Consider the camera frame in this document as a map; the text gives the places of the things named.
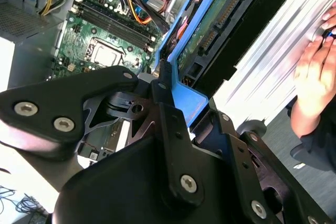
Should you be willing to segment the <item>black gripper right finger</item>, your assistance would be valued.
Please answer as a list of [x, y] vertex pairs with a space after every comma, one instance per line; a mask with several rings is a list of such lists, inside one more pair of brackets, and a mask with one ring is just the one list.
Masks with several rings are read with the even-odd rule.
[[206, 149], [221, 154], [233, 177], [240, 223], [332, 223], [262, 139], [238, 135], [230, 118], [209, 111]]

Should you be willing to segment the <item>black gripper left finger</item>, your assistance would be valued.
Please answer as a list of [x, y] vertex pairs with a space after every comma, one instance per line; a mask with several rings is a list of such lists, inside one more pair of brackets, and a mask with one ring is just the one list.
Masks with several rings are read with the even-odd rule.
[[1, 93], [1, 143], [46, 159], [73, 157], [85, 135], [118, 118], [131, 121], [125, 148], [155, 142], [162, 197], [199, 206], [204, 189], [184, 115], [173, 101], [169, 62], [160, 63], [150, 83], [112, 66]]

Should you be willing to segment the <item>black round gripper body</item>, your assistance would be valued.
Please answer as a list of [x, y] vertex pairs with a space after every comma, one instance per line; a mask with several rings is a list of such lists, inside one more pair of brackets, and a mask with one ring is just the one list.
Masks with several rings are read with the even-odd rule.
[[198, 207], [162, 197], [156, 144], [148, 139], [74, 175], [62, 188], [53, 223], [253, 223], [222, 159], [191, 153], [205, 189]]

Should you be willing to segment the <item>person's hand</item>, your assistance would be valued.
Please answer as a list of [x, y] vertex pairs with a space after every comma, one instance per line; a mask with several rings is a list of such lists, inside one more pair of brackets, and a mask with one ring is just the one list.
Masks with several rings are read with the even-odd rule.
[[322, 16], [324, 36], [305, 48], [295, 70], [297, 104], [306, 116], [317, 116], [335, 96], [335, 4]]

